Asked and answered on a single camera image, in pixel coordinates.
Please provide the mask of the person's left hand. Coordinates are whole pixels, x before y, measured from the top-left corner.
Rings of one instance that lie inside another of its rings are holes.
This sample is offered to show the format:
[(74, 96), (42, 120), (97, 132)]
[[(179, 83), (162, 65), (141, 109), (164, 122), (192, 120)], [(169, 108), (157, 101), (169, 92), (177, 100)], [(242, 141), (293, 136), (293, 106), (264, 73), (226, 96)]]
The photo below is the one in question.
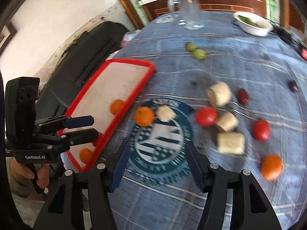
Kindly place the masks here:
[[(35, 174), (25, 165), (18, 163), (15, 158), (10, 162), (10, 170), (14, 179), (22, 184), (26, 184), (26, 181), (35, 178)], [(37, 171), (36, 183), (40, 188), (45, 188), (49, 185), (49, 182), (49, 164), (42, 164)]]

